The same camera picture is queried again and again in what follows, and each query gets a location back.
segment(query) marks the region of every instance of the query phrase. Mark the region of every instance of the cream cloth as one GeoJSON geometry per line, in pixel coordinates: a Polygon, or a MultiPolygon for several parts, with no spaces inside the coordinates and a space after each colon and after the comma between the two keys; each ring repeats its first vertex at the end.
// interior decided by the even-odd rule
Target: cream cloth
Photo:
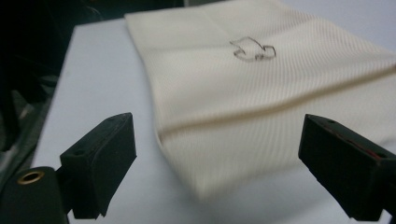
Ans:
{"type": "Polygon", "coordinates": [[[300,163],[304,114],[396,146],[396,56],[275,0],[126,15],[164,156],[200,199],[300,163]]]}

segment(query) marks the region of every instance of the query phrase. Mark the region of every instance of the table surface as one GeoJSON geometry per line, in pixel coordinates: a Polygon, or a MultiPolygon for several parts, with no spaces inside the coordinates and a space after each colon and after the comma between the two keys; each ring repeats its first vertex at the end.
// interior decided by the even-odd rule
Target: table surface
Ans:
{"type": "MultiPolygon", "coordinates": [[[[396,52],[394,0],[283,2],[396,52]]],[[[71,223],[356,223],[303,166],[197,202],[157,146],[149,81],[125,20],[75,29],[34,166],[57,169],[62,152],[103,119],[124,112],[134,115],[137,159],[105,218],[74,220],[69,215],[71,223]]],[[[380,222],[388,221],[384,213],[380,222]]]]}

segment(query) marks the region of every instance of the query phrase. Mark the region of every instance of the textured fabric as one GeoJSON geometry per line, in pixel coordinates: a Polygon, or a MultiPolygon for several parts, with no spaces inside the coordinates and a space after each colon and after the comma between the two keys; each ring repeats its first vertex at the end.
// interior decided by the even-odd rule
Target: textured fabric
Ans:
{"type": "Polygon", "coordinates": [[[304,114],[396,145],[396,56],[275,0],[135,13],[164,156],[200,199],[299,163],[304,114]]]}

